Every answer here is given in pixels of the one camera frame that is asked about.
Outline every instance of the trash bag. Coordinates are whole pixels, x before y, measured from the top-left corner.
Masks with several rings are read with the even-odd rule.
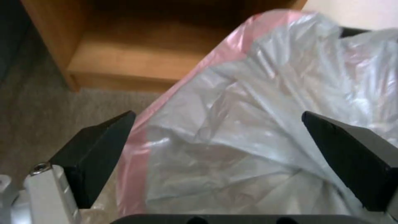
[[[234,30],[138,116],[119,161],[119,215],[389,222],[362,208],[301,122],[309,110],[398,146],[398,31],[341,32],[321,14],[288,10]]]

